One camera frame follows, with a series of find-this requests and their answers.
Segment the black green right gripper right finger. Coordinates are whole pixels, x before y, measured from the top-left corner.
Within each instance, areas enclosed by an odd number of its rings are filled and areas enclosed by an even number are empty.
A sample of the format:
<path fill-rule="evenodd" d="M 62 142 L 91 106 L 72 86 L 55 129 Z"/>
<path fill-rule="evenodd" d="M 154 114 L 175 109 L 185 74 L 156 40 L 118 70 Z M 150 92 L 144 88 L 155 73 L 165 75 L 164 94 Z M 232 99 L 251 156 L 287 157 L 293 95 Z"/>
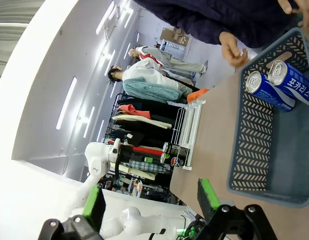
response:
<path fill-rule="evenodd" d="M 240 240 L 276 240 L 277 236 L 262 207 L 250 204 L 239 209 L 221 204 L 207 178 L 197 182 L 197 200 L 206 225 L 196 240 L 223 240 L 236 235 Z"/>

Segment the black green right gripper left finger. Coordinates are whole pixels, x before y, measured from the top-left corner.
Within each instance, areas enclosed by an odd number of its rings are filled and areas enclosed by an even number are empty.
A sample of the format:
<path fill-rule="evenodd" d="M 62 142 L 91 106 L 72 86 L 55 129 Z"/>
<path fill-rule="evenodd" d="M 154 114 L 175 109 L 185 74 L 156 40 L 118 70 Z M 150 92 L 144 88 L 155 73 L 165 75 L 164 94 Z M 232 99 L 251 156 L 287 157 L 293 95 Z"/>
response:
<path fill-rule="evenodd" d="M 94 186 L 86 200 L 82 214 L 69 217 L 66 221 L 48 219 L 44 222 L 39 240 L 102 240 L 100 229 L 106 202 L 99 186 Z"/>

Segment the person's left hand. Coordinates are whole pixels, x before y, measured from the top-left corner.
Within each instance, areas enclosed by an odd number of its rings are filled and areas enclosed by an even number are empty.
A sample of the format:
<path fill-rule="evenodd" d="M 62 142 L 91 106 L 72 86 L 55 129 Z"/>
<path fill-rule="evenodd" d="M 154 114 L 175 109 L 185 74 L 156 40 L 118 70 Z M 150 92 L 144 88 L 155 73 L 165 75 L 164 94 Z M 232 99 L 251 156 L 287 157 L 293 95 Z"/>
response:
<path fill-rule="evenodd" d="M 286 14 L 301 14 L 302 20 L 298 26 L 309 31 L 309 0 L 295 0 L 297 8 L 293 8 L 288 0 L 278 0 L 277 2 Z"/>

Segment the person's right hand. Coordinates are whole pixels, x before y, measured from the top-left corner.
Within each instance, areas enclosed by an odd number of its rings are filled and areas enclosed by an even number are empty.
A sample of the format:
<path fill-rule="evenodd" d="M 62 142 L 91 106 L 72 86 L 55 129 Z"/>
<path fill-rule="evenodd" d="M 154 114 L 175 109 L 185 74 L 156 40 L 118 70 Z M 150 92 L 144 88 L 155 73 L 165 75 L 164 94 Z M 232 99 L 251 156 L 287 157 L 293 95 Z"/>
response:
<path fill-rule="evenodd" d="M 219 35 L 221 52 L 223 58 L 234 68 L 243 67 L 249 62 L 248 51 L 246 48 L 238 48 L 237 38 L 229 32 L 221 32 Z"/>

